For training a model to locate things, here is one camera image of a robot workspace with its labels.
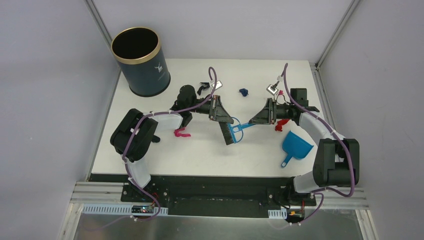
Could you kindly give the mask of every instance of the gold rim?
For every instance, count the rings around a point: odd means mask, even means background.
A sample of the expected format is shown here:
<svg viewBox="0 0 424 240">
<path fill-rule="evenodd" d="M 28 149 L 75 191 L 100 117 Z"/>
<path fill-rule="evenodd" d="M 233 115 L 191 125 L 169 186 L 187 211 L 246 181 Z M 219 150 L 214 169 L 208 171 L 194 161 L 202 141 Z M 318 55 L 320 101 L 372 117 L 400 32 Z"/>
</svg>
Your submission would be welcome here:
<svg viewBox="0 0 424 240">
<path fill-rule="evenodd" d="M 116 55 L 115 52 L 114 52 L 114 49 L 112 48 L 112 46 L 114 45 L 115 39 L 117 39 L 117 37 L 119 35 L 121 35 L 122 33 L 125 33 L 126 31 L 131 30 L 131 29 L 147 29 L 147 30 L 152 31 L 154 34 L 156 34 L 157 45 L 153 49 L 153 51 L 151 51 L 146 56 L 143 56 L 143 57 L 140 57 L 140 58 L 135 58 L 135 59 L 122 58 L 122 57 Z M 144 26 L 130 27 L 128 29 L 121 31 L 120 33 L 118 33 L 118 35 L 116 35 L 116 37 L 113 39 L 112 43 L 110 44 L 110 50 L 112 51 L 112 54 L 115 57 L 115 59 L 118 60 L 119 62 L 123 63 L 123 64 L 129 64 L 129 65 L 142 64 L 142 63 L 145 63 L 145 62 L 149 61 L 150 59 L 154 58 L 159 53 L 159 51 L 161 50 L 161 40 L 159 39 L 159 35 L 155 31 L 153 31 L 153 29 L 151 29 L 151 28 L 144 27 Z"/>
</svg>

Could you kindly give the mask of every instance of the red object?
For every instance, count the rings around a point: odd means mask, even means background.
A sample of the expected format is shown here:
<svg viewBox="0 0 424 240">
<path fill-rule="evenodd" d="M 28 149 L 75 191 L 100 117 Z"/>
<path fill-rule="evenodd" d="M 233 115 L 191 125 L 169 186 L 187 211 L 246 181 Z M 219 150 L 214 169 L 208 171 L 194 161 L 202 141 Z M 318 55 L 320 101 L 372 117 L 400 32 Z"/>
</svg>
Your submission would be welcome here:
<svg viewBox="0 0 424 240">
<path fill-rule="evenodd" d="M 184 131 L 184 130 L 186 130 L 185 127 L 181 129 L 176 129 L 175 131 L 173 131 L 173 134 L 175 135 L 175 137 L 183 137 L 183 138 L 188 138 L 192 136 L 190 133 L 180 133 L 181 131 Z"/>
<path fill-rule="evenodd" d="M 283 125 L 289 122 L 290 119 L 281 119 L 277 122 L 277 125 L 275 126 L 275 130 L 282 132 L 283 131 Z"/>
</svg>

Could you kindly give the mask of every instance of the white wall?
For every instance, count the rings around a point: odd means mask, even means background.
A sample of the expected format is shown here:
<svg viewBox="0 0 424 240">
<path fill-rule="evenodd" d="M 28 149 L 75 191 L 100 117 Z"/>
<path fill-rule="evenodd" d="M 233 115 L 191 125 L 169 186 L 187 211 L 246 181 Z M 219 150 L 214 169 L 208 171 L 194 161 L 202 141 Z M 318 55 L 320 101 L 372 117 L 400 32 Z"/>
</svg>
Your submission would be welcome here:
<svg viewBox="0 0 424 240">
<path fill-rule="evenodd" d="M 2 0 L 0 33 L 0 239 L 56 239 L 118 67 L 82 0 Z"/>
<path fill-rule="evenodd" d="M 423 239 L 424 1 L 364 0 L 321 68 L 382 240 Z"/>
<path fill-rule="evenodd" d="M 317 62 L 351 0 L 95 0 L 112 37 L 147 26 L 167 58 Z"/>
</svg>

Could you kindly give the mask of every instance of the black bristles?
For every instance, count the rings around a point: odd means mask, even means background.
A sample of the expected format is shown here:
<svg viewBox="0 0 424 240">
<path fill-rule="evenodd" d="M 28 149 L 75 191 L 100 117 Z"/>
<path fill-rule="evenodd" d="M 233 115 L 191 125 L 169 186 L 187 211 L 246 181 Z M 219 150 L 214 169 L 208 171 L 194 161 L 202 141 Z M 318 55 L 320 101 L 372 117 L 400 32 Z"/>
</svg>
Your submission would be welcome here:
<svg viewBox="0 0 424 240">
<path fill-rule="evenodd" d="M 228 127 L 228 123 L 219 122 L 219 127 L 221 128 L 222 135 L 224 136 L 225 144 L 230 145 L 234 143 L 233 136 L 231 135 L 230 128 Z"/>
</svg>

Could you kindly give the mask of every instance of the pink object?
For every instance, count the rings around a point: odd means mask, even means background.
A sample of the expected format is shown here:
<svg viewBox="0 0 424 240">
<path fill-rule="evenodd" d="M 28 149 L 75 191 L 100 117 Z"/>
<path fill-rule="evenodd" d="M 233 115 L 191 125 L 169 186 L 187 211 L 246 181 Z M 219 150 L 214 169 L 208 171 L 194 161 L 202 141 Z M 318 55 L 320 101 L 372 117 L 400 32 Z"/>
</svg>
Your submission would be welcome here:
<svg viewBox="0 0 424 240">
<path fill-rule="evenodd" d="M 175 135 L 175 137 L 183 137 L 183 138 L 188 138 L 192 136 L 190 133 L 180 133 L 181 131 L 184 131 L 184 130 L 186 130 L 185 127 L 181 129 L 176 129 L 175 131 L 173 131 L 173 134 Z"/>
</svg>

